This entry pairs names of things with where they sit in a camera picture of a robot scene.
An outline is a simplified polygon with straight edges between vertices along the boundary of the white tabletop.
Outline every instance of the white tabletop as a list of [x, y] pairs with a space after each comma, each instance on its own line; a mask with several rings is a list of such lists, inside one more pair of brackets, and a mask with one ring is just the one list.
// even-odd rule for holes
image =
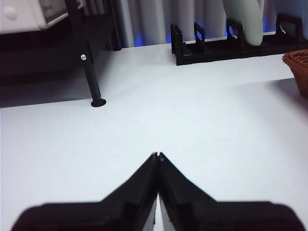
[[153, 151], [215, 199], [286, 204], [307, 229], [308, 102], [281, 57], [176, 66], [170, 44], [128, 48], [97, 70], [104, 107], [1, 109], [1, 230], [30, 206], [103, 199]]

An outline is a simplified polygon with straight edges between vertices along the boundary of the wicker basket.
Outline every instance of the wicker basket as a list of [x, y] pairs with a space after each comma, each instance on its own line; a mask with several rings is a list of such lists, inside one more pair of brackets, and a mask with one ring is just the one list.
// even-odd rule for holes
[[291, 68], [301, 96], [308, 99], [308, 50], [289, 52], [282, 60]]

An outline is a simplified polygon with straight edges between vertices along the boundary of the white curtain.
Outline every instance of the white curtain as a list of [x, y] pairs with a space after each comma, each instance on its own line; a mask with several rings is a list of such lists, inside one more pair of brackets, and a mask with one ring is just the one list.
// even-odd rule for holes
[[[178, 24], [183, 40], [194, 40], [193, 23], [206, 38], [226, 36], [226, 15], [221, 0], [114, 0], [122, 47], [170, 42], [170, 24]], [[274, 0], [258, 0], [265, 32], [275, 30]], [[86, 13], [103, 13], [102, 0], [88, 0]]]

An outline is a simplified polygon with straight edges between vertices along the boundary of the rack leg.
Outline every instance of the rack leg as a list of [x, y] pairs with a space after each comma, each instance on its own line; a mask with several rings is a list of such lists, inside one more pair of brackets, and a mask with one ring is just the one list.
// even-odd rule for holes
[[112, 48], [114, 51], [120, 51], [122, 48], [120, 47], [119, 40], [116, 34], [116, 29], [113, 30], [113, 32], [110, 35]]
[[93, 102], [91, 103], [92, 107], [101, 107], [103, 105], [106, 104], [106, 100], [103, 100], [101, 98], [101, 92], [100, 92], [100, 88], [98, 86], [98, 82], [97, 82], [97, 78], [94, 72], [94, 68], [92, 64], [86, 64], [83, 67], [85, 74], [86, 74], [86, 78], [87, 78], [87, 82], [88, 82], [88, 86], [91, 92], [91, 96], [93, 99]]

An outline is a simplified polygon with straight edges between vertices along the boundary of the screw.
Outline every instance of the screw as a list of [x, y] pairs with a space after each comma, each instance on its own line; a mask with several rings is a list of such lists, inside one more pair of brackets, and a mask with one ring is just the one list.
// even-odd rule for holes
[[86, 57], [85, 54], [82, 54], [80, 58], [81, 58], [81, 60], [83, 60], [83, 61], [85, 61], [85, 60], [87, 59], [87, 57]]

